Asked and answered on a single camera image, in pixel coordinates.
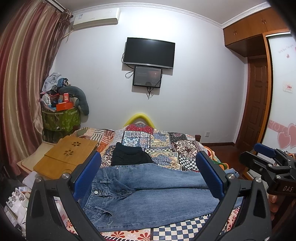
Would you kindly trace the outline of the black folded pants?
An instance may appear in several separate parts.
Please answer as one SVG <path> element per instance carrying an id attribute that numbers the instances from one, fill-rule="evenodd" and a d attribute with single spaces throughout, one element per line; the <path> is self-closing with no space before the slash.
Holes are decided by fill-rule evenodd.
<path id="1" fill-rule="evenodd" d="M 116 143 L 112 153 L 111 166 L 138 165 L 153 163 L 151 156 L 141 147 L 124 146 Z"/>

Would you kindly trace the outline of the blue denim jeans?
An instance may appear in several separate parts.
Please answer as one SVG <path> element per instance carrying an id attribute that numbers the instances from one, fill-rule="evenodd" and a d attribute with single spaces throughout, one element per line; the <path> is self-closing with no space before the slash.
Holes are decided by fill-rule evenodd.
<path id="1" fill-rule="evenodd" d="M 170 225 L 210 214 L 218 203 L 201 173 L 151 163 L 100 168 L 79 200 L 99 232 Z"/>

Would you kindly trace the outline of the striped red gold curtain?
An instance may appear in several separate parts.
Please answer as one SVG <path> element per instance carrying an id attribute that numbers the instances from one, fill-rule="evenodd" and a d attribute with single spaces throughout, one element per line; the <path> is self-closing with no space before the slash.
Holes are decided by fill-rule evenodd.
<path id="1" fill-rule="evenodd" d="M 39 102 L 72 12 L 47 1 L 21 1 L 1 32 L 1 164 L 18 176 L 17 163 L 42 142 Z"/>

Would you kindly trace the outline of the black wall television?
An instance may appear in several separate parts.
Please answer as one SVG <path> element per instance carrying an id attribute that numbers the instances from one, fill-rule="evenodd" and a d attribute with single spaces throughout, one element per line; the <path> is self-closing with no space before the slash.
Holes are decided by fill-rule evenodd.
<path id="1" fill-rule="evenodd" d="M 175 43 L 162 40 L 128 37 L 123 63 L 129 65 L 174 68 Z"/>

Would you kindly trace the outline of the orange box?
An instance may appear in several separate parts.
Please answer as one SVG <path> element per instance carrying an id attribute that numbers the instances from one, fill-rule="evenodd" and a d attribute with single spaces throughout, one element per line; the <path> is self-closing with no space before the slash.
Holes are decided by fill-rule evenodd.
<path id="1" fill-rule="evenodd" d="M 56 104 L 56 111 L 64 111 L 68 110 L 74 107 L 73 102 L 61 102 L 59 104 Z"/>

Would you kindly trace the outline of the pile of clothes on box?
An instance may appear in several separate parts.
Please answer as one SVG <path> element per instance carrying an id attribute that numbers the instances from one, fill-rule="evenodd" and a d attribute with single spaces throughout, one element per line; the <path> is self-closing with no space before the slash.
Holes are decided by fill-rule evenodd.
<path id="1" fill-rule="evenodd" d="M 44 81 L 40 96 L 43 96 L 44 94 L 56 95 L 60 88 L 70 85 L 68 78 L 64 78 L 60 73 L 52 73 Z"/>

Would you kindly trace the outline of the white air conditioner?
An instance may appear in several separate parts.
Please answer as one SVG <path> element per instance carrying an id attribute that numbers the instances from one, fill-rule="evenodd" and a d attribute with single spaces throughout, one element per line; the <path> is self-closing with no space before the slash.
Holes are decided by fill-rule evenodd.
<path id="1" fill-rule="evenodd" d="M 120 17 L 120 8 L 97 9 L 75 16 L 73 30 L 85 28 L 117 25 Z"/>

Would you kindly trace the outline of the small black wall monitor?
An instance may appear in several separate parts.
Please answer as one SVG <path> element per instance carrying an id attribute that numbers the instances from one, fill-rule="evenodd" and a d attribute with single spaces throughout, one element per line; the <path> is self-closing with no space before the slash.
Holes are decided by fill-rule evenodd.
<path id="1" fill-rule="evenodd" d="M 162 69 L 147 66 L 135 66 L 133 85 L 139 87 L 160 88 Z"/>

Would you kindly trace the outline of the patchwork patterned bed cover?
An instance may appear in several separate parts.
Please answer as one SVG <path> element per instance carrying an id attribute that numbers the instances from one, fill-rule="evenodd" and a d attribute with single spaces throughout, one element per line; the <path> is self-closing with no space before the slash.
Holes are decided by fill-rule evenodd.
<path id="1" fill-rule="evenodd" d="M 76 131 L 74 136 L 99 142 L 100 168 L 111 166 L 116 143 L 121 143 L 124 146 L 141 147 L 151 156 L 153 161 L 151 164 L 173 170 L 199 172 L 195 157 L 198 152 L 204 151 L 204 146 L 190 135 L 135 124 L 116 131 L 104 131 L 104 136 L 108 138 L 107 146 L 104 146 L 103 138 L 99 138 L 98 133 L 98 129 L 87 128 Z M 211 214 L 155 228 L 100 232 L 100 234 L 109 240 L 192 240 Z"/>

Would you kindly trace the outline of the wooden door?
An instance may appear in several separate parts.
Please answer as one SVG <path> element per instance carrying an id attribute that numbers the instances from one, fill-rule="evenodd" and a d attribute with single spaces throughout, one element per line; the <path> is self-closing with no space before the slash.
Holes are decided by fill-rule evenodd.
<path id="1" fill-rule="evenodd" d="M 248 85 L 242 123 L 236 147 L 241 152 L 251 151 L 262 128 L 268 90 L 267 58 L 248 59 Z"/>

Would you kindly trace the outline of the colourful orange fleece blanket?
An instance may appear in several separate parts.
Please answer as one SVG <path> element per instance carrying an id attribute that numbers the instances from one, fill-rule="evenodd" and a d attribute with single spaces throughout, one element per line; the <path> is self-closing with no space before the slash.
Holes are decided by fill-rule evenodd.
<path id="1" fill-rule="evenodd" d="M 234 174 L 236 177 L 239 177 L 238 172 L 233 169 L 233 168 L 229 168 L 229 165 L 227 163 L 222 163 L 218 157 L 216 156 L 215 152 L 210 149 L 207 146 L 204 146 L 204 151 L 208 154 L 209 158 L 212 160 L 212 162 L 216 165 L 218 165 L 222 170 L 224 170 L 226 173 L 232 173 Z"/>

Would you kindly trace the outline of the green fabric storage box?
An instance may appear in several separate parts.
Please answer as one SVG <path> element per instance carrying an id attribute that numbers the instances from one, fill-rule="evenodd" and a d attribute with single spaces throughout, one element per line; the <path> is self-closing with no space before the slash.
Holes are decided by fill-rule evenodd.
<path id="1" fill-rule="evenodd" d="M 57 143 L 61 138 L 72 134 L 79 129 L 80 111 L 72 108 L 64 111 L 42 111 L 43 140 L 49 143 Z"/>

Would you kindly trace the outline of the yellow headboard arch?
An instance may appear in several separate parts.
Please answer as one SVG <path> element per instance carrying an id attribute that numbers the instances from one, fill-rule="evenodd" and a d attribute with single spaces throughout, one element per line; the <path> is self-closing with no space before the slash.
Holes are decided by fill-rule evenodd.
<path id="1" fill-rule="evenodd" d="M 136 120 L 143 120 L 148 126 L 152 128 L 156 128 L 155 125 L 153 124 L 152 120 L 144 113 L 136 113 L 134 114 L 125 124 L 124 126 L 131 125 L 134 123 Z"/>

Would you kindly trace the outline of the wooden lap desk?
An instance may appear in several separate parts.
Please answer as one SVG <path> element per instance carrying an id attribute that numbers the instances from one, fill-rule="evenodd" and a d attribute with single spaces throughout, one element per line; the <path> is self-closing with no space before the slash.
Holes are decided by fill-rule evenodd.
<path id="1" fill-rule="evenodd" d="M 58 179 L 64 173 L 72 173 L 97 145 L 94 140 L 66 136 L 44 154 L 33 170 L 48 179 Z"/>

